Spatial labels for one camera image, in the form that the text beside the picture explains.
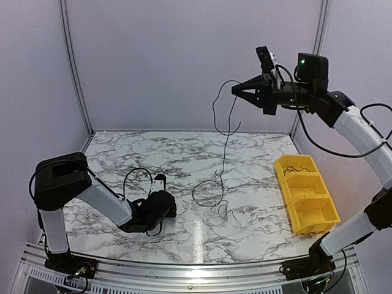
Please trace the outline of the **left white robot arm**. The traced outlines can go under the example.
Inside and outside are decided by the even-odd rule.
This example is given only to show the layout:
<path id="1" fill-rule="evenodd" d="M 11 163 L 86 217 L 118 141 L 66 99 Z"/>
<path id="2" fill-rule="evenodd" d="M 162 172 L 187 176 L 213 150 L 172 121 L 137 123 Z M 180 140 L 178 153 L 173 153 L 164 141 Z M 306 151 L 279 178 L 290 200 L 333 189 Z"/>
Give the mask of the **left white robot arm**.
<path id="1" fill-rule="evenodd" d="M 89 168 L 81 152 L 66 154 L 38 163 L 29 180 L 28 191 L 38 210 L 53 261 L 65 273 L 77 268 L 77 258 L 69 253 L 63 209 L 77 198 L 103 214 L 125 233 L 148 233 L 174 219 L 174 196 L 166 190 L 163 174 L 151 176 L 146 198 L 130 201 L 117 194 Z"/>

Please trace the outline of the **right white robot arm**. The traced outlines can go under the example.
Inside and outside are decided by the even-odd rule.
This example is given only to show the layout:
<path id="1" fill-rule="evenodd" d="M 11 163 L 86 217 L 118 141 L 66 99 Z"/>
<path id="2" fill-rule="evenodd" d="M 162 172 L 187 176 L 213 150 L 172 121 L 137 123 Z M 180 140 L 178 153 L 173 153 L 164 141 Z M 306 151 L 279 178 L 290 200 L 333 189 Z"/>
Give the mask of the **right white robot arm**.
<path id="1" fill-rule="evenodd" d="M 262 73 L 232 87 L 232 94 L 255 105 L 266 115 L 275 115 L 281 106 L 297 113 L 316 114 L 328 127 L 343 136 L 357 151 L 350 159 L 363 158 L 379 178 L 382 189 L 362 212 L 358 212 L 333 232 L 319 238 L 304 259 L 304 270 L 317 274 L 327 264 L 327 257 L 358 244 L 376 230 L 391 227 L 391 145 L 363 116 L 363 110 L 341 91 L 328 90 L 328 58 L 299 53 L 298 63 L 289 81 L 265 47 L 257 48 Z"/>

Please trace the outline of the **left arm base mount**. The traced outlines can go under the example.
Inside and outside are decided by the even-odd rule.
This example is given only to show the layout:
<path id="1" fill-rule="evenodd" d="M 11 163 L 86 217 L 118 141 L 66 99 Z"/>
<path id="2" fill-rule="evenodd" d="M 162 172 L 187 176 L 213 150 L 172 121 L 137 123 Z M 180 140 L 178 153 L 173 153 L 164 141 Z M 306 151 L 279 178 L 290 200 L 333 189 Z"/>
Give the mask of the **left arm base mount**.
<path id="1" fill-rule="evenodd" d="M 98 265 L 96 259 L 74 255 L 70 251 L 60 254 L 46 251 L 46 254 L 45 267 L 50 270 L 67 274 L 72 278 L 92 279 L 95 276 Z"/>

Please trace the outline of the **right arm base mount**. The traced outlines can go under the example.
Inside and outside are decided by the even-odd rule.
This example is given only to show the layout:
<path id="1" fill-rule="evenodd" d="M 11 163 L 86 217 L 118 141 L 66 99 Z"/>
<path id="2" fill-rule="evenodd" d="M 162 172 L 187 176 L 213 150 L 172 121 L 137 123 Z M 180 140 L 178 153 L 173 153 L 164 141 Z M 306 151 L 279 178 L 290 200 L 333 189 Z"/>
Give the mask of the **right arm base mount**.
<path id="1" fill-rule="evenodd" d="M 279 268 L 286 280 L 302 279 L 318 274 L 332 272 L 336 269 L 333 257 L 321 248 L 321 240 L 317 240 L 310 248 L 307 257 L 284 261 Z"/>

